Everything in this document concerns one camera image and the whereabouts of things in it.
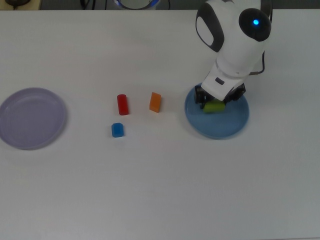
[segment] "blue plate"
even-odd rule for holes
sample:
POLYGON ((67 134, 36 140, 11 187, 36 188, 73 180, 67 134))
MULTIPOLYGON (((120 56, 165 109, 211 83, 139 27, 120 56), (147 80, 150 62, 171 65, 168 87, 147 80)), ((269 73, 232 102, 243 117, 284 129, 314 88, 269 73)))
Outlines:
POLYGON ((189 123, 202 135, 211 139, 228 138, 241 131, 248 122, 249 106, 244 96, 228 102, 223 112, 204 113, 195 103, 194 93, 192 88, 186 96, 184 111, 189 123))

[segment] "black cable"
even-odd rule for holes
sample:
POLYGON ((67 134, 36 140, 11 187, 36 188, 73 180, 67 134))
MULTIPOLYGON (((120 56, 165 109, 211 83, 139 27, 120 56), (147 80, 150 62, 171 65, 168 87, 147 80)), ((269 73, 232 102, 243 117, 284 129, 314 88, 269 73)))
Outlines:
POLYGON ((86 10, 87 7, 88 7, 88 5, 89 5, 89 3, 90 3, 90 0, 88 0, 85 5, 82 5, 82 4, 81 4, 82 10, 86 10))
POLYGON ((95 10, 95 7, 96 7, 96 0, 93 0, 93 2, 92 2, 92 10, 95 10))
POLYGON ((262 70, 261 71, 252 71, 249 75, 258 75, 262 74, 265 71, 265 52, 262 53, 262 70))

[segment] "purple plate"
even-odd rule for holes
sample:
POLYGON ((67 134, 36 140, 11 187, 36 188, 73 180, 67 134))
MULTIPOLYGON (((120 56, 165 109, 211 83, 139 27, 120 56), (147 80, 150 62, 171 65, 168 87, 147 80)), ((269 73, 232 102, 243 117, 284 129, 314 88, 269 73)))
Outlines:
POLYGON ((18 149, 45 147, 61 133, 66 115, 62 100, 49 90, 17 91, 0 106, 0 138, 18 149))

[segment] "orange block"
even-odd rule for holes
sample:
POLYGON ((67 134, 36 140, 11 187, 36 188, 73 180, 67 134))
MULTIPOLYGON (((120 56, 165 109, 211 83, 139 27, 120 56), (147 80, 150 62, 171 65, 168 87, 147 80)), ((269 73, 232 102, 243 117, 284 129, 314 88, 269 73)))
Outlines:
POLYGON ((149 109, 158 113, 160 111, 161 95, 153 92, 151 95, 149 109))

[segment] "blue cube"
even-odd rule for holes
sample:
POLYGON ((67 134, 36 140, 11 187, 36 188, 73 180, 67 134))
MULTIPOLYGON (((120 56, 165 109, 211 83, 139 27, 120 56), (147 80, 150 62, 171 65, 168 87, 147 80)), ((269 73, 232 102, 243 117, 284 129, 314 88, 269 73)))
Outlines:
POLYGON ((112 136, 114 138, 121 138, 125 135, 124 126, 120 122, 112 124, 111 129, 112 129, 112 136))

